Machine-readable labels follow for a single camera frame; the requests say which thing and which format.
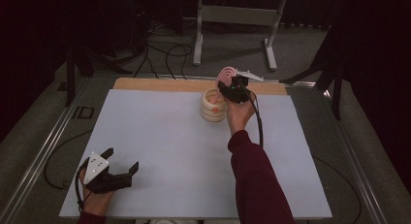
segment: hand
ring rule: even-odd
[[[255,101],[255,95],[251,93],[251,100]],[[237,104],[229,99],[225,99],[227,103],[227,120],[229,122],[231,135],[239,130],[245,129],[250,117],[255,113],[250,101]]]
[[[110,201],[112,196],[114,195],[114,191],[103,193],[103,194],[95,194],[92,193],[90,190],[85,188],[83,184],[85,176],[85,169],[81,170],[79,173],[79,180],[82,184],[82,193],[84,199],[84,206],[82,211],[88,212],[94,215],[105,216],[106,211],[109,207]]]

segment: cable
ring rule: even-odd
[[[79,169],[76,172],[76,177],[75,177],[75,188],[76,188],[76,196],[78,198],[78,204],[79,204],[79,211],[82,211],[82,208],[84,206],[84,200],[81,199],[81,194],[79,193],[79,174],[81,170],[83,170],[88,164],[88,158],[79,166]]]
[[[322,162],[324,165],[328,166],[329,168],[333,169],[337,174],[339,174],[347,183],[348,185],[350,185],[351,189],[354,191],[354,194],[356,195],[357,201],[359,203],[359,211],[358,214],[356,216],[356,219],[354,219],[354,221],[352,222],[352,224],[357,223],[357,221],[360,219],[361,213],[363,211],[363,207],[361,204],[361,199],[360,199],[360,195],[358,194],[356,188],[354,187],[354,185],[348,180],[348,178],[346,178],[339,170],[337,170],[335,167],[333,167],[332,165],[330,165],[329,163],[327,163],[326,161],[320,159],[319,157],[315,156],[315,155],[311,155],[314,159]]]
[[[151,44],[149,44],[149,43],[165,43],[165,44],[173,44],[174,46],[172,46],[171,48],[169,48],[167,51],[164,51],[164,50],[162,50],[162,49],[160,49],[160,48],[157,48],[157,47],[155,47],[155,46],[153,46],[153,45],[151,45]],[[170,74],[172,75],[173,79],[175,79],[175,77],[174,77],[174,74],[173,74],[173,72],[172,72],[172,70],[171,70],[171,67],[170,67],[170,65],[169,65],[169,57],[170,57],[170,56],[174,56],[174,57],[184,57],[184,61],[183,61],[182,65],[181,65],[180,72],[181,72],[181,75],[184,77],[184,79],[187,80],[187,78],[186,78],[185,75],[184,75],[184,66],[185,66],[185,63],[186,63],[186,61],[187,61],[187,56],[190,55],[191,52],[193,51],[193,49],[192,49],[191,47],[189,47],[189,46],[187,46],[187,45],[184,45],[184,44],[174,43],[174,42],[152,42],[152,41],[149,42],[149,41],[148,41],[147,45],[148,45],[149,47],[151,47],[151,48],[154,48],[154,49],[156,49],[156,50],[158,50],[158,51],[163,52],[163,53],[166,54],[166,67],[167,67],[167,70],[168,70],[168,71],[170,72]],[[182,54],[174,54],[174,53],[172,53],[172,50],[175,49],[175,48],[182,48],[182,49],[184,50],[184,53],[182,53]]]
[[[148,61],[148,64],[150,65],[150,67],[151,67],[151,72],[154,74],[155,78],[159,79],[157,73],[154,70],[153,63],[152,63],[151,59],[147,58],[147,61]]]
[[[170,35],[170,34],[175,33],[175,31],[172,30],[172,29],[169,29],[168,32],[157,32],[157,31],[156,31],[157,29],[160,29],[160,28],[165,27],[165,26],[166,26],[166,24],[160,24],[159,26],[157,26],[157,27],[152,31],[152,33],[153,33],[153,34],[157,34],[157,35]]]
[[[251,99],[250,94],[248,94],[247,89],[244,87],[244,85],[239,82],[239,85],[241,86],[241,88],[244,90],[245,94],[247,94],[248,100],[250,101],[251,105],[253,106],[254,112],[256,113],[257,116],[257,123],[258,123],[258,132],[260,135],[260,146],[264,147],[264,136],[263,136],[263,121],[261,120],[260,117],[260,109],[258,108],[258,100],[257,100],[257,95],[254,92],[250,92],[254,95],[254,97],[256,98],[256,105],[254,104],[253,100]]]
[[[139,70],[142,68],[142,65],[144,64],[144,62],[147,60],[147,56],[148,56],[148,47],[146,44],[144,44],[144,59],[142,60],[142,63],[140,64],[139,68],[137,68],[136,72],[133,75],[133,78],[136,77],[137,73],[139,72]]]
[[[48,162],[50,161],[50,159],[51,159],[51,157],[54,155],[54,153],[57,152],[57,150],[58,150],[59,148],[61,148],[61,146],[63,146],[64,144],[69,143],[69,142],[72,141],[72,140],[75,140],[75,139],[77,139],[77,138],[79,138],[79,137],[82,137],[82,136],[84,136],[84,135],[86,135],[86,134],[89,134],[89,133],[91,133],[92,131],[93,131],[93,130],[91,129],[91,130],[87,130],[87,131],[85,131],[85,132],[83,132],[83,133],[81,133],[81,134],[75,135],[75,136],[73,136],[72,138],[64,141],[63,143],[61,143],[61,144],[59,144],[58,146],[55,147],[55,149],[51,152],[50,157],[47,159],[47,161],[46,161],[46,163],[45,163],[45,167],[43,168],[43,176],[44,176],[45,181],[46,181],[46,183],[47,183],[48,185],[50,185],[51,187],[53,187],[53,188],[55,188],[55,189],[59,189],[59,190],[63,190],[63,191],[67,188],[67,186],[65,186],[65,183],[71,182],[71,181],[69,181],[69,180],[64,180],[64,181],[63,181],[63,184],[62,184],[63,186],[59,186],[59,185],[55,185],[54,183],[52,183],[52,182],[48,179],[48,177],[47,177]]]
[[[183,61],[182,65],[181,65],[180,72],[181,72],[181,75],[184,77],[184,79],[187,80],[187,78],[184,76],[184,72],[183,72],[185,62],[187,61],[187,50],[185,49],[185,47],[184,47],[183,45],[177,44],[176,46],[171,47],[171,48],[167,51],[166,66],[167,66],[167,69],[171,72],[172,70],[170,69],[169,62],[168,62],[169,55],[170,55],[170,51],[172,51],[174,48],[178,48],[178,47],[182,47],[182,49],[184,49],[184,51],[185,51],[184,61]]]

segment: wire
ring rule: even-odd
[[[322,162],[324,165],[328,166],[329,168],[333,169],[337,174],[339,174],[347,183],[348,185],[350,185],[351,189],[354,191],[354,194],[356,195],[357,201],[359,203],[359,210],[356,216],[356,219],[354,219],[354,221],[352,222],[352,224],[357,223],[357,221],[360,219],[361,213],[363,211],[363,207],[362,207],[362,203],[361,203],[361,199],[360,199],[360,195],[358,194],[356,188],[354,187],[354,185],[348,180],[347,177],[345,177],[339,170],[337,170],[335,167],[333,167],[332,165],[330,165],[329,163],[327,163],[326,161],[320,159],[319,157],[312,155],[312,157],[320,162]]]
[[[137,73],[142,68],[142,65],[147,60],[147,56],[148,56],[148,47],[147,47],[147,44],[144,44],[144,59],[142,60],[142,63],[140,64],[139,68],[137,68],[136,72],[134,73],[133,78],[136,77]]]
[[[91,193],[92,193],[92,192],[89,192],[89,193],[87,194],[87,196],[84,198],[84,200],[82,200],[82,201],[81,201],[81,200],[78,200],[79,211],[80,211],[80,212],[82,212],[84,203],[85,203],[85,201],[90,197]]]
[[[59,148],[61,148],[61,146],[69,143],[69,142],[72,141],[72,140],[75,140],[75,139],[77,139],[77,138],[79,138],[79,137],[82,137],[82,136],[84,136],[84,135],[86,135],[86,134],[89,134],[89,133],[91,133],[92,131],[93,131],[93,130],[91,129],[91,130],[87,130],[87,131],[85,131],[85,132],[83,132],[83,133],[81,133],[81,134],[75,135],[75,136],[73,136],[72,138],[64,141],[63,143],[61,143],[61,144],[59,144],[58,146],[55,147],[55,149],[51,152],[50,157],[47,159],[47,161],[46,161],[46,163],[45,163],[45,167],[43,168],[43,176],[44,176],[45,181],[46,181],[46,183],[47,183],[48,185],[50,185],[51,187],[53,187],[53,188],[55,188],[55,189],[59,189],[59,190],[65,191],[65,189],[67,188],[67,186],[65,186],[66,183],[67,183],[67,182],[71,182],[71,181],[69,181],[69,180],[64,180],[64,181],[63,181],[63,186],[55,185],[54,183],[52,183],[52,182],[48,179],[48,176],[47,176],[48,163],[49,163],[51,157],[54,155],[54,153],[57,152],[57,150],[58,150]]]
[[[157,73],[154,70],[152,61],[149,58],[147,58],[147,61],[148,61],[148,64],[150,65],[150,67],[151,67],[151,72],[154,74],[155,78],[159,79]]]
[[[125,66],[139,58],[139,56],[142,55],[142,51],[143,48],[137,48],[137,50],[134,50],[131,55],[125,56],[123,58],[113,59],[111,62],[120,66]]]
[[[254,104],[253,100],[251,99],[250,94],[248,94],[248,91],[244,87],[244,85],[241,82],[239,82],[239,85],[244,90],[245,94],[247,94],[248,100],[250,101],[251,105],[253,106],[254,112],[256,113],[257,123],[258,123],[258,132],[260,134],[260,146],[264,147],[263,121],[261,120],[261,117],[260,117],[260,109],[258,108],[257,95],[254,92],[250,91],[250,93],[252,93],[254,97],[256,98],[256,104],[257,104],[257,107],[256,107],[256,105]]]
[[[76,196],[78,197],[78,204],[79,204],[79,211],[82,211],[82,208],[84,206],[84,201],[81,199],[81,194],[79,193],[79,173],[81,172],[82,169],[85,168],[85,166],[88,163],[88,158],[84,161],[84,163],[79,166],[79,169],[76,172],[76,177],[75,177],[75,188],[76,188]]]
[[[153,45],[151,45],[151,44],[149,44],[149,43],[173,44],[174,46],[172,46],[171,48],[169,48],[167,51],[164,51],[164,50],[162,50],[162,49],[160,49],[160,48],[157,48],[157,47],[155,47],[155,46],[153,46]],[[154,48],[154,49],[156,49],[156,50],[158,50],[158,51],[163,52],[163,53],[166,54],[166,67],[167,67],[167,70],[168,70],[168,71],[170,72],[170,74],[172,75],[173,79],[175,79],[175,76],[174,76],[174,74],[173,74],[173,72],[172,72],[172,70],[171,70],[171,67],[170,67],[170,65],[169,65],[169,57],[170,57],[170,56],[174,56],[174,57],[184,57],[184,61],[183,61],[182,65],[181,65],[181,68],[180,68],[180,73],[181,73],[181,75],[184,77],[184,79],[187,80],[187,78],[184,76],[184,66],[185,66],[185,63],[187,62],[187,56],[190,55],[191,52],[193,51],[193,49],[192,49],[191,47],[189,47],[189,46],[187,46],[187,45],[184,45],[184,44],[174,43],[174,42],[152,42],[152,41],[149,42],[149,41],[148,41],[147,45],[148,45],[149,47],[151,47],[151,48]],[[182,48],[182,49],[184,50],[184,53],[182,53],[182,54],[174,54],[174,53],[172,53],[172,50],[175,49],[175,48]]]
[[[157,26],[155,29],[153,29],[152,33],[153,33],[153,34],[157,34],[157,35],[170,35],[170,34],[175,33],[175,31],[172,30],[172,29],[169,29],[169,31],[166,31],[166,32],[158,32],[158,31],[156,31],[157,29],[163,28],[163,27],[165,27],[165,26],[166,26],[166,24],[160,24],[160,25]]]

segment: white stand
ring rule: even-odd
[[[265,47],[267,58],[269,60],[269,69],[275,71],[277,65],[275,63],[274,53],[272,50],[272,42],[277,31],[281,15],[285,6],[286,0],[281,0],[277,10],[264,9],[245,9],[233,7],[206,6],[203,1],[199,0],[197,11],[197,38],[194,48],[193,64],[199,66],[201,64],[203,34],[203,21],[226,22],[226,23],[242,23],[272,26],[269,39],[265,39]]]

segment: maroon sleeve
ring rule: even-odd
[[[79,222],[78,224],[105,224],[106,223],[105,216],[98,216],[88,212],[82,212],[79,215]]]
[[[263,148],[240,130],[231,137],[229,150],[241,224],[296,223]]]

